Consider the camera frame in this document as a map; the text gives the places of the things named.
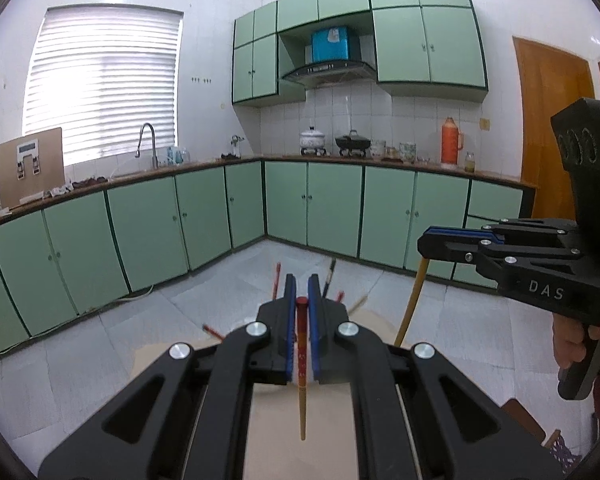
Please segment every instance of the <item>human hand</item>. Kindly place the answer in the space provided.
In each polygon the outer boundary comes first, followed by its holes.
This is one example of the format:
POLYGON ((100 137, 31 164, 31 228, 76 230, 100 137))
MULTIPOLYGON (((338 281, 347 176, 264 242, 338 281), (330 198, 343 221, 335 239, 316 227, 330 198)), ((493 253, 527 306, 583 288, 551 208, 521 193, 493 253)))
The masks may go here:
MULTIPOLYGON (((590 326, 589 337, 600 339, 600 327, 590 326)), ((584 346, 584 326, 569 317, 554 314, 554 358, 562 369, 581 362, 587 354, 584 346)))

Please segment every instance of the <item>orange thermos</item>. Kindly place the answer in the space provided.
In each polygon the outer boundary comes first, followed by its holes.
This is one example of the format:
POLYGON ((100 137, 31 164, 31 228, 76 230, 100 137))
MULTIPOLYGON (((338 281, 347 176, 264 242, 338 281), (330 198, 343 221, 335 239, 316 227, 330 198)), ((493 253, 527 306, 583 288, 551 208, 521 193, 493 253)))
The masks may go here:
POLYGON ((458 152, 462 148, 464 148, 464 135, 456 126, 453 117, 448 117, 442 125, 441 165, 456 168, 458 166, 458 152))

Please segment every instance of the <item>sink faucet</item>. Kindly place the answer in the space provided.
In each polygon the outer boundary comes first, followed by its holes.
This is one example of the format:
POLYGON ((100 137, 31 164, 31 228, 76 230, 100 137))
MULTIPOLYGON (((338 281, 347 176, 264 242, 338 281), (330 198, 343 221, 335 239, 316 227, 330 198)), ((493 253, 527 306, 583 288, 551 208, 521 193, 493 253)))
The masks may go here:
POLYGON ((144 127, 148 126, 151 130, 151 144, 152 144, 152 157, 151 157, 151 169, 157 170, 158 168, 158 156, 155 154, 155 130, 154 127, 151 126, 150 123, 144 123, 140 128, 140 139, 138 140, 138 149, 136 150, 136 158, 140 158, 140 144, 142 144, 142 132, 144 132, 144 127))

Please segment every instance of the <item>window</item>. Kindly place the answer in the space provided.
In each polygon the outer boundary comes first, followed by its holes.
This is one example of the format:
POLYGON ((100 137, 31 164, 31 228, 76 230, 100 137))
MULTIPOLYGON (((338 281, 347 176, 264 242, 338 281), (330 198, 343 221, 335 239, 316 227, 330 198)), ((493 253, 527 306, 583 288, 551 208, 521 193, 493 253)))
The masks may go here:
POLYGON ((22 134, 61 126, 65 165, 134 152, 145 122, 156 146, 176 144, 181 30, 182 13, 169 10, 49 9, 31 56, 22 134))

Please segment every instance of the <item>blue box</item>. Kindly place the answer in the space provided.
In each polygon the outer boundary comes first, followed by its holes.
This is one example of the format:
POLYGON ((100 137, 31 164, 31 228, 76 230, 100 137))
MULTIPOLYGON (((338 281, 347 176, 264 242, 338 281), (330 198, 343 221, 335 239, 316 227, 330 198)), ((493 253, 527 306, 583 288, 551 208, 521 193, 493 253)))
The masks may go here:
POLYGON ((332 27, 311 35, 314 63, 331 59, 360 60, 360 38, 349 27, 332 27))

